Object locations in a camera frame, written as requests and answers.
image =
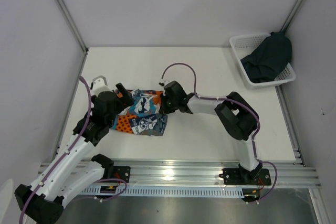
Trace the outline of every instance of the white table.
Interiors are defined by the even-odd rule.
[[[259,114],[258,156],[265,161],[295,161],[284,117],[274,87],[247,90],[230,48],[90,48],[82,76],[91,83],[105,76],[109,87],[121,82],[127,89],[161,90],[163,70],[175,62],[191,65],[197,74],[197,93],[223,96],[237,91]],[[185,66],[174,66],[165,79],[178,81],[193,91],[193,74]],[[77,122],[87,110],[87,95],[79,83],[61,143],[64,147]],[[206,114],[168,115],[163,136],[140,136],[110,130],[88,155],[137,160],[236,161],[235,140],[216,116]]]

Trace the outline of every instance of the white wall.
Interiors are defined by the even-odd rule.
[[[285,85],[305,160],[336,221],[336,0],[307,0],[288,30],[296,81]]]
[[[0,185],[50,156],[82,53],[54,0],[0,0]],[[13,198],[3,223],[18,223]]]
[[[89,47],[229,46],[280,30],[295,0],[65,0]]]

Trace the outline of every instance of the white plastic basket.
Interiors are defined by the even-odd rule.
[[[238,68],[240,70],[240,74],[244,81],[244,84],[247,89],[255,89],[269,86],[279,86],[283,83],[294,81],[296,78],[296,74],[292,69],[290,64],[287,64],[286,68],[275,78],[274,81],[263,82],[263,83],[253,83],[250,81],[247,73],[241,63],[241,59],[250,55],[254,49],[256,49],[265,38],[271,36],[268,33],[258,33],[258,34],[250,34],[250,35],[240,35],[234,36],[230,39],[230,44],[232,46],[232,50],[236,56]]]

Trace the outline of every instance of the folded cloth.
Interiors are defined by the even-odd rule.
[[[282,32],[271,33],[253,52],[241,60],[251,82],[274,81],[292,58],[292,45]]]
[[[128,90],[134,105],[117,115],[111,129],[131,134],[162,136],[167,125],[167,115],[159,113],[162,91]]]

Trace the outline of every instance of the dark green cloth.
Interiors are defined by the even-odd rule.
[[[253,52],[241,60],[251,82],[274,81],[292,58],[292,45],[282,32],[271,33]]]

